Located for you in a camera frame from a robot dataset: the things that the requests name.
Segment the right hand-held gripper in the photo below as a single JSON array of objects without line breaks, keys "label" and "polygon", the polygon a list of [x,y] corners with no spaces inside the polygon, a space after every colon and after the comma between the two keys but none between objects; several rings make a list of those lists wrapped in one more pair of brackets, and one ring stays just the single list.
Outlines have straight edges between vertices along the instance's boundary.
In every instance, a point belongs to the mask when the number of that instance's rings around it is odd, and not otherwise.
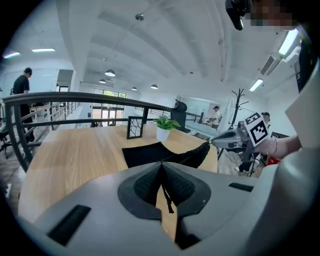
[{"label": "right hand-held gripper", "polygon": [[211,141],[216,148],[233,149],[240,146],[242,141],[243,151],[239,157],[243,163],[253,161],[254,149],[269,136],[268,127],[264,118],[258,112],[239,121],[237,129],[230,129],[219,133]]}]

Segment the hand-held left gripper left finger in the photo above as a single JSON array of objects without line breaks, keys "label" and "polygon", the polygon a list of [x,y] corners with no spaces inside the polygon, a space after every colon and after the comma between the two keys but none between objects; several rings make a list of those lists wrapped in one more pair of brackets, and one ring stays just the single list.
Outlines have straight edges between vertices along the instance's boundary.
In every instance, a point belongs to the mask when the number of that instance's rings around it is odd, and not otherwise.
[{"label": "hand-held left gripper left finger", "polygon": [[160,167],[150,163],[90,180],[34,224],[57,244],[55,255],[177,256],[155,206]]}]

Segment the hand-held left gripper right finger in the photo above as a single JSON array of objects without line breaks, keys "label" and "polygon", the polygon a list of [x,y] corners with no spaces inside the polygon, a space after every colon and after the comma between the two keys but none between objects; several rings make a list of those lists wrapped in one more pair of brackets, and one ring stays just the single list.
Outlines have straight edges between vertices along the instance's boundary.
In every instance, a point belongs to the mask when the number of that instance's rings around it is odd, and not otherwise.
[{"label": "hand-held left gripper right finger", "polygon": [[241,210],[257,184],[236,176],[164,162],[163,181],[177,209],[175,243],[162,245],[163,256],[247,256],[253,225]]}]

